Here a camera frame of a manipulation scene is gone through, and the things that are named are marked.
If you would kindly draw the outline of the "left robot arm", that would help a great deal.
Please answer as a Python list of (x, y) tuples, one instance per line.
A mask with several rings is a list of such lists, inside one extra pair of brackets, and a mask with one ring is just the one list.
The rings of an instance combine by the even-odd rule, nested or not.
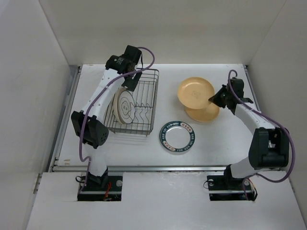
[(103, 118), (109, 103), (116, 92), (123, 88), (134, 91), (142, 75), (143, 69), (136, 69), (142, 62), (142, 47), (128, 45), (120, 56), (112, 55), (105, 64), (103, 76), (87, 104), (80, 111), (73, 111), (71, 121), (76, 136), (79, 138), (79, 158), (87, 162), (84, 177), (77, 177), (81, 187), (93, 186), (102, 190), (107, 186), (107, 166), (95, 166), (94, 159), (101, 159), (98, 148), (108, 138), (108, 128)]

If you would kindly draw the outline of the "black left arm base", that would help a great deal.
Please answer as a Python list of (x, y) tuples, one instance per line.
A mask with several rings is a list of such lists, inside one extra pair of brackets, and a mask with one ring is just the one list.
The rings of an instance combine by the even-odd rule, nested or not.
[(108, 176), (106, 184), (102, 187), (87, 182), (77, 195), (78, 201), (121, 201), (123, 176)]

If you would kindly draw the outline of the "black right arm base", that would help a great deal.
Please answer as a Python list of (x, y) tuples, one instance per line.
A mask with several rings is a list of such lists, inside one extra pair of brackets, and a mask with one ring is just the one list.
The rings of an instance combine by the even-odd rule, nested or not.
[(210, 201), (255, 201), (258, 191), (249, 179), (235, 179), (228, 183), (223, 175), (207, 175)]

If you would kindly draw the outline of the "tan plastic plate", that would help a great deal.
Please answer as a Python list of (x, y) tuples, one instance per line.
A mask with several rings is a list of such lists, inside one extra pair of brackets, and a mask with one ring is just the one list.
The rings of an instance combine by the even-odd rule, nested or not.
[(220, 108), (211, 103), (208, 107), (203, 109), (191, 109), (186, 107), (185, 111), (193, 120), (198, 122), (211, 122), (219, 115)]

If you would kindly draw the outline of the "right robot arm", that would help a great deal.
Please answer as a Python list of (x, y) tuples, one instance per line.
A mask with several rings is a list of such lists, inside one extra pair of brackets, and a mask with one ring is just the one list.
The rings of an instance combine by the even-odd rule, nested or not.
[(228, 108), (253, 135), (248, 156), (226, 167), (222, 183), (226, 188), (237, 186), (241, 179), (258, 172), (286, 167), (289, 163), (289, 138), (280, 127), (274, 126), (250, 98), (244, 97), (242, 79), (231, 78), (209, 99), (220, 108)]

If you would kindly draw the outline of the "white bowl green band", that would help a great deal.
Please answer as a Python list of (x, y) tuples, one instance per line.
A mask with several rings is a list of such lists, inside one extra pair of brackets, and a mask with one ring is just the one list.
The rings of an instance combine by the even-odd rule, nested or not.
[(183, 121), (170, 121), (162, 126), (159, 141), (172, 155), (187, 153), (195, 143), (194, 129)]

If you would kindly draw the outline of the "yellow plate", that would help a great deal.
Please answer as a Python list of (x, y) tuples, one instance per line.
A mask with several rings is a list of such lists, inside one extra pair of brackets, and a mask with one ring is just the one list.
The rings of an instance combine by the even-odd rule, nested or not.
[(177, 91), (179, 101), (190, 109), (203, 109), (209, 106), (209, 99), (214, 96), (214, 87), (201, 77), (183, 80)]

